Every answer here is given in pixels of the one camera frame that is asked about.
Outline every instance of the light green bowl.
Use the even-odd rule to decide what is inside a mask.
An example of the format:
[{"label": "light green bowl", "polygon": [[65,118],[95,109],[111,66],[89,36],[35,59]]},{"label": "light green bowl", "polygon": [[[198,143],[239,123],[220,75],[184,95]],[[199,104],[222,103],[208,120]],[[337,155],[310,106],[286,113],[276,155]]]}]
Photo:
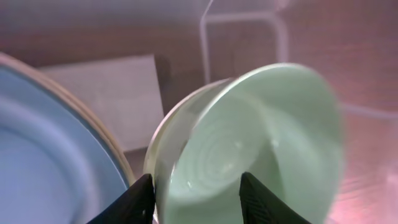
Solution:
[{"label": "light green bowl", "polygon": [[[198,109],[185,147],[156,164],[161,223],[242,224],[245,171],[311,223],[324,221],[343,170],[343,138],[336,99],[316,72],[262,67]],[[173,153],[171,173],[163,172]]]}]

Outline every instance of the blue plate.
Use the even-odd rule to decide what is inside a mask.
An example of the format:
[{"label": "blue plate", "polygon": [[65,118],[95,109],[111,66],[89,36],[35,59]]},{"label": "blue plate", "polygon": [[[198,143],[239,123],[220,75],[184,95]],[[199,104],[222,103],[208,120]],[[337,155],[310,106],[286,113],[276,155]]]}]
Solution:
[{"label": "blue plate", "polygon": [[0,223],[84,223],[134,182],[82,103],[0,55]]}]

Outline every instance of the clear plastic container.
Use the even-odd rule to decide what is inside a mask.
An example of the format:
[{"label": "clear plastic container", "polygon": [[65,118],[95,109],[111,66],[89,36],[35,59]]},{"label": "clear plastic container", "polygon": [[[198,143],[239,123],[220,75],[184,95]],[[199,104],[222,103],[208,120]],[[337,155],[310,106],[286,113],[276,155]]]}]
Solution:
[{"label": "clear plastic container", "polygon": [[[320,72],[336,91],[346,168],[326,223],[398,223],[397,6],[390,0],[210,0],[200,21],[207,83],[295,62]],[[231,24],[228,39],[212,34]],[[222,49],[223,42],[229,45]],[[229,51],[230,63],[220,60],[220,49]],[[232,69],[223,75],[218,67]]]}]

